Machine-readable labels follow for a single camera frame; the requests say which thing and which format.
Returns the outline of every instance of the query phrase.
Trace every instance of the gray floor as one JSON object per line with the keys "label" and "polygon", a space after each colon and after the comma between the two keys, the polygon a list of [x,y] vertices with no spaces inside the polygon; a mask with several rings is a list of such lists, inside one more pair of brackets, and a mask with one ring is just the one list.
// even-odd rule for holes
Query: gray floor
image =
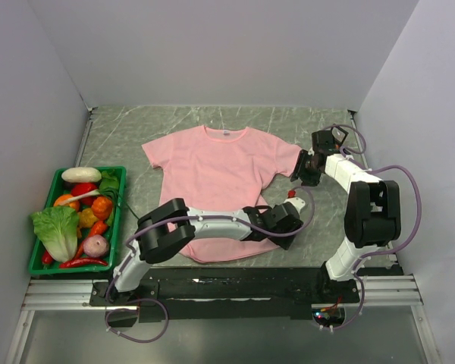
{"label": "gray floor", "polygon": [[[127,169],[127,201],[143,215],[158,206],[162,170],[151,169],[141,145],[168,133],[205,124],[212,128],[239,130],[246,126],[273,133],[289,143],[309,149],[311,133],[331,124],[350,124],[344,110],[269,107],[173,107],[173,106],[102,106],[93,112],[93,125],[80,164],[82,166],[123,165]],[[356,146],[352,133],[348,145]],[[283,202],[292,187],[288,178],[278,176],[263,191],[268,203]],[[313,189],[315,219],[299,234],[288,251],[277,249],[233,262],[209,266],[237,267],[319,267],[329,259],[344,236],[343,219],[347,195],[328,177]],[[306,218],[306,209],[302,218]],[[121,236],[136,230],[135,218],[124,210]],[[200,265],[177,254],[163,266]],[[387,257],[369,261],[370,266],[389,266]]]}
{"label": "gray floor", "polygon": [[[364,308],[353,325],[330,335],[288,318],[172,321],[165,336],[135,344],[105,332],[104,312],[36,312],[23,364],[426,362],[410,307]],[[153,337],[162,323],[128,333]]]}

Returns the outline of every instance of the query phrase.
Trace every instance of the orange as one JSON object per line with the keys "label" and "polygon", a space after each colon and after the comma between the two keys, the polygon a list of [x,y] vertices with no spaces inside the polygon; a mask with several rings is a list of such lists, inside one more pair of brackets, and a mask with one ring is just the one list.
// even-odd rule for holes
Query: orange
{"label": "orange", "polygon": [[[73,195],[70,195],[70,194],[59,196],[58,199],[55,200],[54,206],[59,206],[59,203],[61,203],[65,199],[70,199],[71,197],[73,197]],[[73,201],[73,202],[68,203],[67,205],[69,207],[72,207],[76,211],[79,211],[79,209],[81,207],[81,205],[79,204],[79,201]]]}

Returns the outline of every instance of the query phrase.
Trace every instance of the marble tabletop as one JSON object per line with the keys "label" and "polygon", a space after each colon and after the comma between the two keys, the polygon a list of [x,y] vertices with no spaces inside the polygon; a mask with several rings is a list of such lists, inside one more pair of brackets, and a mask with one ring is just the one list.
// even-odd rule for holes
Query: marble tabletop
{"label": "marble tabletop", "polygon": [[[161,169],[151,168],[141,148],[150,140],[203,124],[228,130],[249,126],[309,149],[312,132],[331,124],[350,124],[350,115],[344,110],[314,108],[112,105],[94,109],[92,121],[80,165],[123,165],[127,169],[127,201],[141,216],[158,206],[163,177]],[[347,145],[357,146],[352,132]],[[271,205],[281,203],[292,186],[289,178],[277,176],[262,195]],[[326,176],[322,176],[321,183],[312,191],[315,198],[314,220],[297,235],[287,251],[276,249],[245,259],[209,264],[199,264],[177,254],[160,266],[319,267],[335,253],[344,237],[347,195],[342,187]],[[137,222],[126,209],[122,213],[123,241],[136,230]],[[301,217],[306,219],[308,215],[307,208]],[[366,265],[391,264],[388,257],[382,256]]]}

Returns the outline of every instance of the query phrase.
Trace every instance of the robotic arm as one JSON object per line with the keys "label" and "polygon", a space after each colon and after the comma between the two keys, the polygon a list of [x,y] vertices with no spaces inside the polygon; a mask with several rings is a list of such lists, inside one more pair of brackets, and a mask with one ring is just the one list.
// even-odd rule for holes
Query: robotic arm
{"label": "robotic arm", "polygon": [[[326,174],[349,194],[344,217],[346,236],[337,252],[322,266],[322,290],[336,290],[337,282],[353,279],[353,267],[359,257],[383,249],[399,237],[401,230],[398,185],[367,173],[350,156],[343,156],[339,148],[344,140],[337,140],[332,130],[313,133],[312,149],[300,151],[291,178],[314,187],[320,183],[321,175]],[[270,237],[252,227],[273,233],[294,232],[303,225],[300,211],[304,205],[300,198],[292,197],[273,208],[208,212],[187,207],[183,199],[173,199],[143,216],[138,221],[138,231],[171,218],[179,218],[177,226],[170,229],[166,224],[158,224],[133,242],[135,253],[115,268],[115,290],[118,293],[135,290],[152,264],[169,260],[194,239],[229,237],[260,241],[269,237],[273,243],[288,249],[295,234]],[[239,220],[248,221],[251,227]]]}

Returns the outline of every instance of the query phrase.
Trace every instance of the green plastic tray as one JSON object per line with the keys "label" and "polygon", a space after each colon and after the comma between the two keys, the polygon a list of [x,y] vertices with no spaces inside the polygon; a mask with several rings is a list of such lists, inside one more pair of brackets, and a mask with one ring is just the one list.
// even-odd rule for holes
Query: green plastic tray
{"label": "green plastic tray", "polygon": [[[119,193],[124,196],[124,188],[125,183],[127,180],[127,170],[125,167],[116,166],[116,167],[95,167],[99,171],[108,171],[110,169],[115,170],[116,177],[120,180],[120,190]],[[47,197],[47,202],[45,203],[45,207],[50,207],[54,205],[54,201],[60,196],[65,193],[69,193],[70,190],[66,190],[64,188],[64,181],[61,178],[62,172],[64,172],[67,168],[58,169],[54,174],[54,180],[52,181],[51,189],[49,191],[49,196]],[[59,268],[59,262],[53,262],[49,267],[44,267],[42,264],[42,254],[46,250],[42,241],[39,238],[36,239],[36,244],[32,251],[32,257],[30,258],[29,264],[29,272],[31,275],[59,275],[64,273],[84,273],[84,272],[95,272],[95,271],[108,271],[115,265],[115,258],[117,256],[119,246],[118,246],[118,234],[120,232],[120,221],[121,221],[121,208],[115,209],[115,219],[113,222],[113,226],[110,229],[113,229],[111,232],[111,239],[109,240],[110,243],[110,253],[103,259],[108,262],[108,265],[85,265],[83,267],[78,268]],[[87,236],[88,230],[82,229],[83,236]]]}

